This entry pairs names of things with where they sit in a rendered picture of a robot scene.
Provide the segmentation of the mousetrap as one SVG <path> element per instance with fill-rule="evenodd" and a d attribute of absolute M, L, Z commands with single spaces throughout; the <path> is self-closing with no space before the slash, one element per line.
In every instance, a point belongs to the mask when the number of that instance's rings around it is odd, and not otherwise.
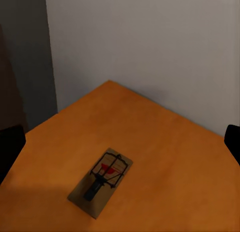
<path fill-rule="evenodd" d="M 132 164 L 132 160 L 108 148 L 67 199 L 96 219 Z"/>

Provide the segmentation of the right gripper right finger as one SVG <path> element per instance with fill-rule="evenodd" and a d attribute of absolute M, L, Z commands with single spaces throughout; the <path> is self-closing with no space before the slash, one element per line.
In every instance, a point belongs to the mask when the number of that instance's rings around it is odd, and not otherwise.
<path fill-rule="evenodd" d="M 229 125 L 224 142 L 240 165 L 240 127 Z"/>

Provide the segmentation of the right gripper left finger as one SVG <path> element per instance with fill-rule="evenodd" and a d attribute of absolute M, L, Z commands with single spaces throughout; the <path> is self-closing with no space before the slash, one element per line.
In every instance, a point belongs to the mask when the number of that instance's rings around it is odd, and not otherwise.
<path fill-rule="evenodd" d="M 0 130 L 0 185 L 26 144 L 22 125 Z"/>

